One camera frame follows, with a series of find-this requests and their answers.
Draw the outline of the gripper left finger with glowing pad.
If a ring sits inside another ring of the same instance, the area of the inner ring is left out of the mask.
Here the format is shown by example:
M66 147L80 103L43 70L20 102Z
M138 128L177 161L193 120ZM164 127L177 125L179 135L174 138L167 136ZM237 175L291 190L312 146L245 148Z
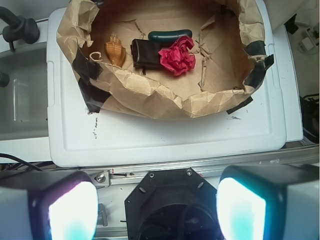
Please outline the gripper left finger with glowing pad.
M98 204L97 189L84 171L3 171L0 238L91 240Z

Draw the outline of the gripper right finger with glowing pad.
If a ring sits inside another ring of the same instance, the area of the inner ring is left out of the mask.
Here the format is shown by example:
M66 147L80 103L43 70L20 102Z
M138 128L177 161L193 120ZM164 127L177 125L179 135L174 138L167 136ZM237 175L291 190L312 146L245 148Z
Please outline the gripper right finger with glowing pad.
M318 240L320 168L230 165L220 176L216 210L227 240Z

